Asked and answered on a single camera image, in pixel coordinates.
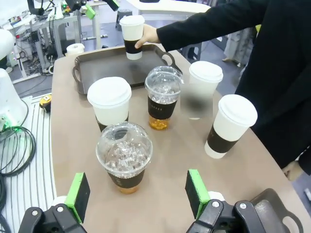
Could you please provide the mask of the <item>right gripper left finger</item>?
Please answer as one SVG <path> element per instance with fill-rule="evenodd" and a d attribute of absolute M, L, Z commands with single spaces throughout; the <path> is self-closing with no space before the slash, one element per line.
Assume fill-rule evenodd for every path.
<path fill-rule="evenodd" d="M 87 233 L 83 227 L 90 187 L 84 172 L 76 173 L 63 203 L 43 211 L 26 210 L 18 233 Z"/>

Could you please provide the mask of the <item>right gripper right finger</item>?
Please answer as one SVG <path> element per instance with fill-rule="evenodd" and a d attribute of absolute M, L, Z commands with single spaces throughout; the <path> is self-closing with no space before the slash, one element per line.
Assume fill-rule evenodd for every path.
<path fill-rule="evenodd" d="M 253 204 L 212 199 L 198 170 L 188 170 L 185 191 L 195 219 L 186 233 L 255 233 Z"/>

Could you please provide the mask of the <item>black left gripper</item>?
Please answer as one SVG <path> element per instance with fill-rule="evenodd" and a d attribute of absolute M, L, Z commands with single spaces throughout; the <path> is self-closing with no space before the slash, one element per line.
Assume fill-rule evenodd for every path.
<path fill-rule="evenodd" d="M 74 12 L 81 9 L 81 13 L 85 14 L 89 19 L 94 18 L 94 10 L 91 6 L 86 4 L 86 0 L 65 0 L 69 8 Z M 117 11 L 120 7 L 116 0 L 104 0 L 108 6 L 113 10 Z"/>

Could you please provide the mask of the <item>white paper cup brown sleeve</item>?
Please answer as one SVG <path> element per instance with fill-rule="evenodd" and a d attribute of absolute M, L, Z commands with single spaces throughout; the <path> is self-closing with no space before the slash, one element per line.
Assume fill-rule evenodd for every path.
<path fill-rule="evenodd" d="M 100 131 L 128 121 L 131 96 L 131 86 L 122 77 L 105 77 L 90 86 L 87 100 L 93 107 Z"/>
<path fill-rule="evenodd" d="M 126 56 L 129 60 L 138 60 L 142 57 L 142 47 L 135 48 L 135 44 L 143 36 L 143 25 L 145 19 L 141 15 L 124 16 L 119 24 L 121 25 Z"/>
<path fill-rule="evenodd" d="M 258 118 L 254 105 L 243 96 L 230 94 L 218 102 L 218 112 L 204 149 L 214 159 L 222 158 Z"/>
<path fill-rule="evenodd" d="M 223 70 L 211 62 L 196 61 L 190 65 L 189 73 L 187 106 L 190 119 L 198 120 L 212 113 L 213 95 L 223 79 Z"/>

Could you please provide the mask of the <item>clear plastic iced tea cup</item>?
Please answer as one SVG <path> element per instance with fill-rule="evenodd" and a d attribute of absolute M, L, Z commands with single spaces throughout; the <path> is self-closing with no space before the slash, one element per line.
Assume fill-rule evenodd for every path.
<path fill-rule="evenodd" d="M 107 126 L 96 145 L 96 156 L 112 182 L 125 194 L 137 191 L 153 155 L 147 132 L 128 121 Z"/>
<path fill-rule="evenodd" d="M 182 83 L 182 73 L 171 66 L 155 67 L 147 75 L 144 85 L 148 93 L 149 125 L 153 129 L 168 128 Z"/>

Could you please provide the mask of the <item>person's right forearm black sleeve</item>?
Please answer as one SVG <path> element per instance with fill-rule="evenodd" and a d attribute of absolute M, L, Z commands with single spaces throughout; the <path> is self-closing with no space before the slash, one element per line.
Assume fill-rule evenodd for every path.
<path fill-rule="evenodd" d="M 262 22 L 269 0 L 232 0 L 156 30 L 166 51 L 209 41 Z"/>

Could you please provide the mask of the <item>person's left forearm black sleeve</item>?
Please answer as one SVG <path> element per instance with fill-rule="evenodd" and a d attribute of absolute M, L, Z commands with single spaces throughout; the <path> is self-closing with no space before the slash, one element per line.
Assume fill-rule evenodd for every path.
<path fill-rule="evenodd" d="M 299 155 L 297 161 L 301 169 L 311 175 L 311 144 Z"/>

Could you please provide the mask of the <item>brown plastic serving tray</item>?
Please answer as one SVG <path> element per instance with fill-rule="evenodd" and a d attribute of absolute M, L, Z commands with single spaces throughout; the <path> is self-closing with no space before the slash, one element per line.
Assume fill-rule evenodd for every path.
<path fill-rule="evenodd" d="M 168 64 L 163 56 L 169 57 L 171 67 L 180 70 L 173 56 L 155 44 L 143 45 L 142 57 L 138 60 L 127 59 L 125 47 L 78 55 L 72 69 L 77 92 L 86 95 L 95 81 L 105 77 L 122 77 L 131 87 L 143 86 L 145 78 L 153 68 Z"/>
<path fill-rule="evenodd" d="M 298 227 L 298 233 L 304 233 L 300 219 L 287 210 L 277 192 L 271 188 L 265 189 L 250 201 L 266 231 L 266 233 L 291 233 L 283 223 L 285 217 L 291 218 Z"/>

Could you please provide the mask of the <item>person's right hand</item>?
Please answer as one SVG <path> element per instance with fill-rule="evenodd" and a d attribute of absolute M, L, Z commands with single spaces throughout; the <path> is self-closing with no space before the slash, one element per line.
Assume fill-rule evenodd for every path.
<path fill-rule="evenodd" d="M 143 25 L 143 35 L 140 40 L 135 44 L 135 48 L 139 49 L 145 43 L 160 43 L 160 40 L 157 35 L 157 29 L 148 24 Z"/>

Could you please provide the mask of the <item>person's left hand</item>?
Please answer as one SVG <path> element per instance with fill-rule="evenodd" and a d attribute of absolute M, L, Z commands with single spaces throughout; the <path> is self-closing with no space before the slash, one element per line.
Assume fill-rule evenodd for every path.
<path fill-rule="evenodd" d="M 304 172 L 298 161 L 289 163 L 285 168 L 282 169 L 282 171 L 287 179 L 291 182 L 299 178 Z"/>

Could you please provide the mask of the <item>grey plastic stool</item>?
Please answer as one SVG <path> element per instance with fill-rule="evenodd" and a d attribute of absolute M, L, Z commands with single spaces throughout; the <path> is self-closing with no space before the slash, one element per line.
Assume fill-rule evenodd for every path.
<path fill-rule="evenodd" d="M 129 9 L 119 9 L 117 11 L 117 18 L 116 18 L 116 24 L 115 24 L 115 29 L 117 31 L 122 31 L 121 29 L 121 25 L 120 25 L 120 20 L 123 18 L 123 17 L 126 17 L 126 16 L 131 16 L 133 13 L 132 13 L 132 10 L 129 10 Z"/>

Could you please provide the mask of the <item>grey metal desk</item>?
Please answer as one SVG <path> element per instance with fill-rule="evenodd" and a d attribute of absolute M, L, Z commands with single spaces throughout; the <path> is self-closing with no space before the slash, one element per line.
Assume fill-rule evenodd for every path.
<path fill-rule="evenodd" d="M 2 25 L 2 28 L 10 31 L 13 35 L 18 34 L 17 28 L 24 26 L 26 29 L 29 29 L 31 32 L 36 32 L 39 41 L 35 42 L 35 46 L 37 49 L 38 58 L 41 65 L 41 70 L 48 68 L 50 63 L 47 62 L 46 58 L 43 55 L 43 50 L 40 44 L 40 35 L 39 30 L 43 32 L 45 36 L 45 42 L 48 43 L 47 38 L 47 28 L 50 26 L 52 31 L 52 37 L 54 39 L 54 46 L 57 52 L 57 58 L 63 57 L 62 46 L 61 46 L 61 33 L 59 32 L 59 27 L 64 28 L 64 26 L 68 23 L 72 23 L 74 26 L 74 35 L 75 35 L 75 43 L 81 43 L 81 21 L 80 21 L 80 12 L 76 11 L 70 16 L 65 16 L 61 19 L 52 18 L 50 21 L 45 20 L 42 22 L 32 23 L 32 20 L 35 19 L 35 15 L 27 15 L 23 20 L 14 24 L 13 26 L 7 22 Z"/>

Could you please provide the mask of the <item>white paper roll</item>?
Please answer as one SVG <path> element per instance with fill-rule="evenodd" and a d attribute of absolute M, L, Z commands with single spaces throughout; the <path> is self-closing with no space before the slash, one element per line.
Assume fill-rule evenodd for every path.
<path fill-rule="evenodd" d="M 76 55 L 83 53 L 85 51 L 85 47 L 82 43 L 75 43 L 67 46 L 66 50 L 67 50 L 66 56 Z"/>

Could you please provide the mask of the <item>grooved aluminium mounting table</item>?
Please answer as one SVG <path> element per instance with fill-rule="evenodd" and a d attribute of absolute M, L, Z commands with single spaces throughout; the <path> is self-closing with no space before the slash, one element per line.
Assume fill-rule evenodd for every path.
<path fill-rule="evenodd" d="M 43 211 L 56 198 L 52 162 L 51 116 L 39 106 L 41 97 L 25 97 L 29 108 L 22 125 L 27 129 L 7 131 L 0 136 L 0 173 L 5 176 L 6 199 L 3 201 L 0 233 L 18 233 L 29 207 Z"/>

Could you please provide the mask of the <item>white table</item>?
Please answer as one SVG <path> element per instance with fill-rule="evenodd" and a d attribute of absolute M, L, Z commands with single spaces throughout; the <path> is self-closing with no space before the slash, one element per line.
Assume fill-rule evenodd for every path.
<path fill-rule="evenodd" d="M 204 13 L 211 8 L 205 4 L 177 0 L 160 0 L 152 3 L 139 0 L 126 1 L 138 9 L 139 15 L 192 16 L 197 13 Z"/>

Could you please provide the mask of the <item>yellow black tape measure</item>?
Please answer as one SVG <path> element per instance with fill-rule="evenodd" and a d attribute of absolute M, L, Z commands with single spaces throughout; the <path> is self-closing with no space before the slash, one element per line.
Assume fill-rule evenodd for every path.
<path fill-rule="evenodd" d="M 51 102 L 52 102 L 52 96 L 51 95 L 45 95 L 39 103 L 40 108 L 42 108 L 46 113 L 51 112 Z"/>

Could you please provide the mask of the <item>grey step stool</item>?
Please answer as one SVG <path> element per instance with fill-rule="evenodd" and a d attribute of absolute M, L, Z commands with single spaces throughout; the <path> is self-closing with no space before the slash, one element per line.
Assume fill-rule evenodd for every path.
<path fill-rule="evenodd" d="M 181 49 L 181 54 L 191 63 L 201 59 L 202 44 L 192 44 Z"/>

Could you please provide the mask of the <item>person in black coat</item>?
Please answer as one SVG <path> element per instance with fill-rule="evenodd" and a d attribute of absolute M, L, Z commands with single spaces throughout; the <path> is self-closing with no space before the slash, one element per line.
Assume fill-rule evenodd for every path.
<path fill-rule="evenodd" d="M 311 144 L 311 0 L 269 0 L 236 93 L 258 112 L 253 132 L 281 168 Z"/>

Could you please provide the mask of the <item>mannequin in yellow blouse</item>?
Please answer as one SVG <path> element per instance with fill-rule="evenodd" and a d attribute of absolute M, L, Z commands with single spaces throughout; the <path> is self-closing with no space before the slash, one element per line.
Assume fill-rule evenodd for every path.
<path fill-rule="evenodd" d="M 239 67 L 248 64 L 261 25 L 246 28 L 228 35 L 223 62 L 234 62 Z"/>

